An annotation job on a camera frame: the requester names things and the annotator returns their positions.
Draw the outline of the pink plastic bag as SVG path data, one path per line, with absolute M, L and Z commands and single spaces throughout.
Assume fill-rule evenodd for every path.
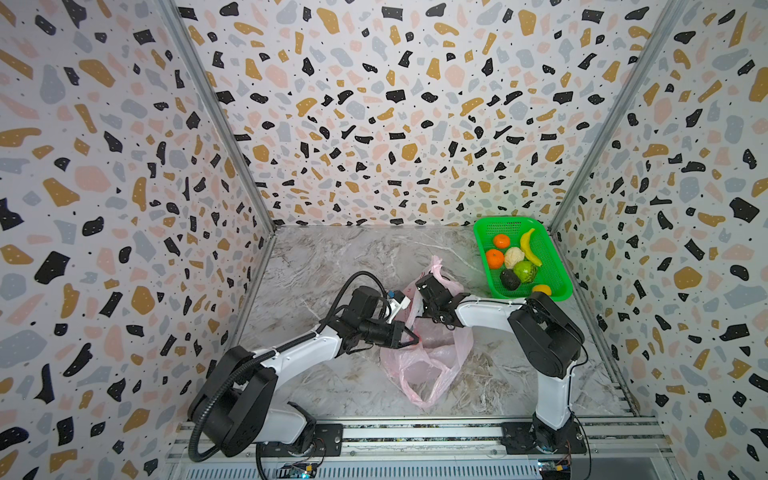
M 403 349 L 381 349 L 380 365 L 387 378 L 416 407 L 434 407 L 459 376 L 474 346 L 471 330 L 448 329 L 424 315 L 424 299 L 415 282 L 404 289 L 410 304 L 396 316 L 418 337 Z

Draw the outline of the orange tangerine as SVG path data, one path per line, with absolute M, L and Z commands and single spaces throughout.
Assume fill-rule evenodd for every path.
M 485 259 L 491 270 L 502 269 L 505 266 L 505 255 L 501 250 L 489 249 L 485 252 Z
M 493 245 L 498 250 L 505 250 L 510 247 L 511 240 L 505 234 L 498 234 L 493 238 Z

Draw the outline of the dark avocado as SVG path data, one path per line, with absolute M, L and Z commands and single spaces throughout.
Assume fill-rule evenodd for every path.
M 500 278 L 501 285 L 506 290 L 509 290 L 509 291 L 517 290 L 522 284 L 520 278 L 512 269 L 502 270 L 499 275 L 499 278 Z

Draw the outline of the white cauliflower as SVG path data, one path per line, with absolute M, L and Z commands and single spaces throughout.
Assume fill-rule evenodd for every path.
M 508 248 L 504 255 L 507 269 L 513 269 L 515 265 L 526 260 L 524 252 L 519 247 Z

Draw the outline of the green lime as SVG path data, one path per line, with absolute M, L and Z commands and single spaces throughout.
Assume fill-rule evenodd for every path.
M 512 270 L 520 278 L 522 284 L 531 284 L 536 278 L 539 267 L 525 260 L 515 265 Z

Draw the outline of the yellow banana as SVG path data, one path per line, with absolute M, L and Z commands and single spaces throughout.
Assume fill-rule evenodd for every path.
M 527 261 L 534 264 L 536 267 L 542 266 L 541 259 L 534 253 L 532 246 L 531 246 L 531 240 L 534 232 L 536 231 L 535 228 L 531 228 L 526 233 L 524 233 L 520 238 L 520 249 L 524 253 L 524 256 Z

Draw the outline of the yellow red mango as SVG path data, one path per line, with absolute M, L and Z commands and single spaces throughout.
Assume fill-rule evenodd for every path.
M 550 286 L 545 284 L 537 284 L 532 289 L 533 292 L 540 292 L 547 296 L 552 296 L 553 292 Z

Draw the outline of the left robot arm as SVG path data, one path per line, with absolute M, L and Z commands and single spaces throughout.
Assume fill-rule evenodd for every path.
M 281 445 L 297 456 L 314 450 L 316 419 L 294 402 L 275 406 L 274 393 L 314 366 L 367 346 L 397 350 L 417 344 L 417 335 L 396 318 L 410 302 L 399 290 L 361 286 L 347 304 L 336 299 L 316 327 L 288 342 L 261 351 L 228 350 L 188 410 L 190 460 L 217 453 L 233 457 L 252 443 Z

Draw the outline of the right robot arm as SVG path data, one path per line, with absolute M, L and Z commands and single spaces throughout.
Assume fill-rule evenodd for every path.
M 509 332 L 537 372 L 537 404 L 530 427 L 516 424 L 505 434 L 503 443 L 510 454 L 587 451 L 570 400 L 572 373 L 585 337 L 556 302 L 542 292 L 533 292 L 524 300 L 453 294 L 432 274 L 417 281 L 416 289 L 425 317 L 446 327 Z

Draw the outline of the green plastic basket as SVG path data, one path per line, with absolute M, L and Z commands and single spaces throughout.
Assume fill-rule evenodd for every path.
M 571 297 L 570 277 L 547 229 L 538 221 L 483 218 L 475 222 L 474 234 L 494 298 L 523 299 L 534 292 L 556 302 Z

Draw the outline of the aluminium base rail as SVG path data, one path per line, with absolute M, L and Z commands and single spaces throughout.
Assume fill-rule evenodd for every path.
M 168 454 L 170 479 L 681 479 L 650 417 L 581 417 L 565 446 L 534 447 L 520 417 L 339 418 L 308 450 L 256 443 L 233 457 L 188 457 L 191 427 Z

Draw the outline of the left corner aluminium post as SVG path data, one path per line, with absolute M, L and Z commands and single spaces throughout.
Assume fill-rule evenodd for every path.
M 194 42 L 187 33 L 176 3 L 174 1 L 159 0 L 156 4 L 163 21 L 169 30 L 171 39 L 178 47 L 179 56 L 187 67 L 190 78 L 199 93 L 200 100 L 206 111 L 209 113 L 212 124 L 219 134 L 226 152 L 234 164 L 235 171 L 243 184 L 243 188 L 254 205 L 259 225 L 262 227 L 267 237 L 274 236 L 276 230 L 274 222 L 268 215 L 267 208 L 262 201 L 259 190 L 254 182 L 248 165 L 245 162 L 243 153 L 238 148 L 234 133 L 220 107 L 215 90 L 206 77 L 203 64 L 194 47 Z

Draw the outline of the corner aluminium post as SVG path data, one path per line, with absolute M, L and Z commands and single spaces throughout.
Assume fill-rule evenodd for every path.
M 178 47 L 179 56 L 187 67 L 190 78 L 199 93 L 200 100 L 206 111 L 209 113 L 212 124 L 219 134 L 226 152 L 234 164 L 235 171 L 243 184 L 243 188 L 254 205 L 259 225 L 262 227 L 267 237 L 274 236 L 276 230 L 274 222 L 268 215 L 267 208 L 262 201 L 259 190 L 254 182 L 248 165 L 245 162 L 243 153 L 238 148 L 234 133 L 220 107 L 215 90 L 206 77 L 203 64 L 194 47 L 194 42 L 187 33 L 176 3 L 174 1 L 159 0 L 156 4 L 163 21 L 169 30 L 171 39 Z
M 600 160 L 606 145 L 612 138 L 613 132 L 619 126 L 621 120 L 633 104 L 633 98 L 639 92 L 650 67 L 657 59 L 666 40 L 671 35 L 673 28 L 683 15 L 685 4 L 686 1 L 683 0 L 669 0 L 664 4 L 664 8 L 654 25 L 650 39 L 646 42 L 644 50 L 640 53 L 635 67 L 630 72 L 627 82 L 622 87 L 606 120 L 597 131 L 595 140 L 588 150 L 584 162 L 573 177 L 573 182 L 567 190 L 564 200 L 548 226 L 548 231 L 551 236 L 555 236 L 556 232 L 565 223 L 569 209 L 578 198 L 579 190 L 587 183 L 589 174 Z

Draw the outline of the right corner aluminium post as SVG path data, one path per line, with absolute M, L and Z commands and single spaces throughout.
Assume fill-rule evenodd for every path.
M 556 232 L 565 223 L 569 209 L 578 198 L 579 190 L 587 183 L 589 174 L 600 160 L 606 145 L 612 138 L 613 132 L 619 126 L 621 120 L 633 104 L 633 98 L 639 92 L 650 67 L 657 59 L 666 40 L 671 35 L 673 28 L 683 15 L 685 4 L 686 1 L 683 0 L 669 0 L 664 4 L 664 8 L 654 25 L 650 39 L 646 42 L 644 50 L 640 53 L 635 67 L 630 72 L 627 82 L 622 87 L 606 120 L 597 131 L 595 140 L 588 150 L 584 162 L 573 177 L 573 182 L 567 190 L 564 200 L 548 226 L 548 231 L 551 236 L 555 236 Z

